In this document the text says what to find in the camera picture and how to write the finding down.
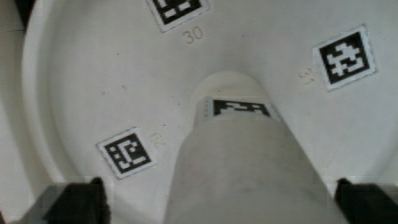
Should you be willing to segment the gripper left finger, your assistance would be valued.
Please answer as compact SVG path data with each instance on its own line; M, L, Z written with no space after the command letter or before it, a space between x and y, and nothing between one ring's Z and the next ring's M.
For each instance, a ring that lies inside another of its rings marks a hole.
M110 206L99 177L87 183L48 186L23 215L23 224L110 224Z

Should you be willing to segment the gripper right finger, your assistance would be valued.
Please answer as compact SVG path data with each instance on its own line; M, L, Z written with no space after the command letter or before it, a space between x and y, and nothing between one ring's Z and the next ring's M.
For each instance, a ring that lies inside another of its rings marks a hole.
M334 201L348 224L398 224L398 203L375 183L337 180Z

